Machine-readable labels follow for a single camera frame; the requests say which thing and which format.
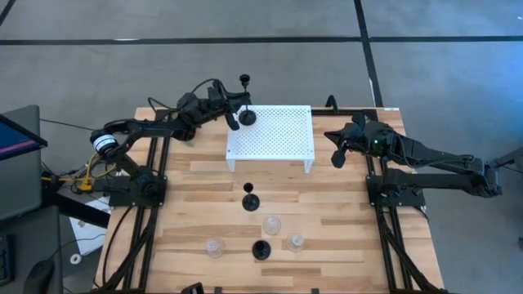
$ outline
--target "clear plastic cup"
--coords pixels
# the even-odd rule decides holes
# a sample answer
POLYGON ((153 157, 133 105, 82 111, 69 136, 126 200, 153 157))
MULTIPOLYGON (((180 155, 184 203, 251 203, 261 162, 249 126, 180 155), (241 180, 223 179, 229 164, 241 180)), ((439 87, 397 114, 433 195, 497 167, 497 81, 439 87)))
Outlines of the clear plastic cup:
POLYGON ((281 229, 281 221, 276 216, 268 216, 263 220, 263 225, 261 226, 263 231, 269 235, 276 235, 281 229))
POLYGON ((300 252, 305 247, 305 238, 300 234, 291 233, 287 236, 287 248, 292 252, 300 252))
POLYGON ((206 250, 210 257, 218 258, 226 250, 226 245, 222 239, 212 238, 207 241, 206 250))

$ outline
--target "wood plank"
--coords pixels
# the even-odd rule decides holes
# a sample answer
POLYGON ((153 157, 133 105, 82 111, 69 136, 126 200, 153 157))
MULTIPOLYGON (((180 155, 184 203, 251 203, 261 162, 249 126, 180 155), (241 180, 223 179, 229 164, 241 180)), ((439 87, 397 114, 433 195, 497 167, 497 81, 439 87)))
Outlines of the wood plank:
MULTIPOLYGON (((399 111, 377 109, 377 113, 381 121, 405 133, 399 111)), ((136 111, 139 119, 153 116, 148 108, 136 111)), ((321 292, 388 292, 376 215, 364 183, 364 157, 347 153, 342 169, 332 167, 335 146, 323 135, 350 121, 347 116, 313 117, 315 163, 310 174, 303 173, 301 162, 278 161, 238 161, 236 172, 229 172, 225 160, 229 130, 223 118, 203 125, 191 142, 172 140, 168 193, 159 212, 147 292, 179 292, 197 282, 203 283, 206 292, 213 292, 214 287, 241 293, 310 292, 313 287, 321 292), (261 199, 254 212, 246 212, 241 205, 246 182, 254 185, 253 192, 261 199), (268 216, 281 220, 276 236, 263 232, 262 222, 268 216), (301 252, 287 249, 291 233, 305 237, 301 252), (215 237, 226 245, 219 258, 205 252, 206 242, 215 237), (251 253, 260 239, 272 249, 265 261, 255 260, 251 253)), ((145 164, 149 142, 137 141, 128 154, 145 164)), ((389 166, 410 171, 393 163, 389 166)), ((124 210, 113 211, 108 236, 124 210)), ((411 207, 400 207, 398 212, 407 252, 432 283, 443 287, 427 221, 411 207)), ((127 255, 135 214, 133 209, 114 239, 108 276, 127 255)), ((393 263, 401 285, 394 253, 393 263)), ((102 262, 97 283, 101 283, 101 266, 102 262)), ((137 262, 133 286, 138 284, 140 269, 137 262)))

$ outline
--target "keyboard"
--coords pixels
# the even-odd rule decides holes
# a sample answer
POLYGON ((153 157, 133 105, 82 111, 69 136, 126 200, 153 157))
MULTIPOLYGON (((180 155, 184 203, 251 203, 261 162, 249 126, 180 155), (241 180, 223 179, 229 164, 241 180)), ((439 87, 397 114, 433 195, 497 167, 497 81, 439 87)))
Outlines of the keyboard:
POLYGON ((0 287, 15 280, 14 236, 0 234, 0 287))

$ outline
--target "gray floor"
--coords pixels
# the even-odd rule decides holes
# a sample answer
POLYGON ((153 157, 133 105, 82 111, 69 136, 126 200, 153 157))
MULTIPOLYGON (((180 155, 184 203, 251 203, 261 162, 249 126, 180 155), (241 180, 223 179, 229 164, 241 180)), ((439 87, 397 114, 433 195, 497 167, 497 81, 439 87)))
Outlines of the gray floor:
MULTIPOLYGON (((0 0, 0 7, 6 2, 0 0)), ((363 3, 371 36, 523 34, 517 0, 363 3)), ((4 39, 289 34, 359 35, 354 4, 17 0, 0 27, 4 39)), ((409 136, 482 158, 523 146, 523 43, 388 43, 372 49, 384 104, 401 108, 409 136)), ((37 104, 43 118, 87 127, 131 117, 148 96, 174 105, 209 77, 240 89, 243 73, 252 76, 249 90, 257 104, 322 105, 334 94, 340 105, 373 105, 359 43, 0 47, 0 60, 2 111, 37 104)), ((49 141, 43 159, 56 171, 77 167, 92 153, 87 131, 43 124, 42 136, 49 141)), ((493 199, 426 192, 436 254, 452 292, 521 293, 521 175, 502 170, 501 181, 504 195, 493 199)), ((65 267, 66 287, 79 292, 91 286, 97 254, 65 267)))

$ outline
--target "white pegboard box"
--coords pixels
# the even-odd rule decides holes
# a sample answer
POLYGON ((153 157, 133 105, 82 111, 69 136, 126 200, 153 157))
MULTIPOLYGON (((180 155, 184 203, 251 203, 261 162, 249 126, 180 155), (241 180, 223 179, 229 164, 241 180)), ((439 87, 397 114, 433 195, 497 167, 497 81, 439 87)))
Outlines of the white pegboard box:
MULTIPOLYGON (((231 172, 236 160, 302 160, 305 173, 314 162, 314 137, 310 106, 250 105, 256 113, 252 126, 240 123, 229 130, 226 159, 231 172)), ((245 106, 235 115, 245 110, 245 106)))

